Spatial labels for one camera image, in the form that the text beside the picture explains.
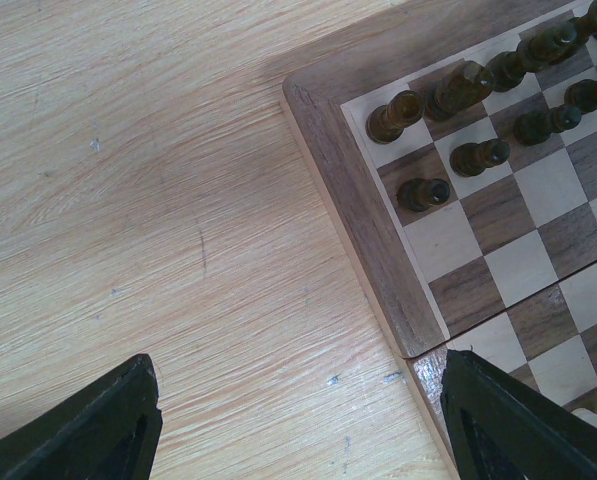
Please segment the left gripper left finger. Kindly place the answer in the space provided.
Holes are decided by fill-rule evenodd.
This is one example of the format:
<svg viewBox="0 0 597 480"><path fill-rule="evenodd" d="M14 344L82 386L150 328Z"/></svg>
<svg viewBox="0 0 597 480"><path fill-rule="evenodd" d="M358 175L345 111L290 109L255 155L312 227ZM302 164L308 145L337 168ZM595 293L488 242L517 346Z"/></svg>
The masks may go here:
<svg viewBox="0 0 597 480"><path fill-rule="evenodd" d="M150 356L132 356L0 439L0 479L149 478L158 397Z"/></svg>

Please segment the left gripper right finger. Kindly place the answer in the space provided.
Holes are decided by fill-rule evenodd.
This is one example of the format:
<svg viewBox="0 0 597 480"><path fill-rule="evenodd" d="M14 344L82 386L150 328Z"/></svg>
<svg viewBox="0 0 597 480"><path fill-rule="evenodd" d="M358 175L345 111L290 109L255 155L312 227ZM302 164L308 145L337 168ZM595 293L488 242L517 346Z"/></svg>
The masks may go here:
<svg viewBox="0 0 597 480"><path fill-rule="evenodd" d="M597 479L597 428L472 351L447 353L441 407L462 479Z"/></svg>

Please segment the wooden chess board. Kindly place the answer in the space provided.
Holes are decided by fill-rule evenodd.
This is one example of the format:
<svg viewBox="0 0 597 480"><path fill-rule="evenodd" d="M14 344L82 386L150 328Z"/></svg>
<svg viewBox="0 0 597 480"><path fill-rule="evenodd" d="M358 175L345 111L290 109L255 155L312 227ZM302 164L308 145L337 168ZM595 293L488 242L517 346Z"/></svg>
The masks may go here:
<svg viewBox="0 0 597 480"><path fill-rule="evenodd" d="M441 409L450 350L469 350L572 414L597 414L597 110L544 143L513 135L522 114L566 104L597 80L597 1L428 1L395 12L368 42L288 76L292 129L446 461ZM520 85L449 120L423 117L394 142L365 124L379 106L430 88L466 61L516 52ZM500 166L461 177L465 143L510 145ZM403 209L397 191L440 178L446 203Z"/></svg>

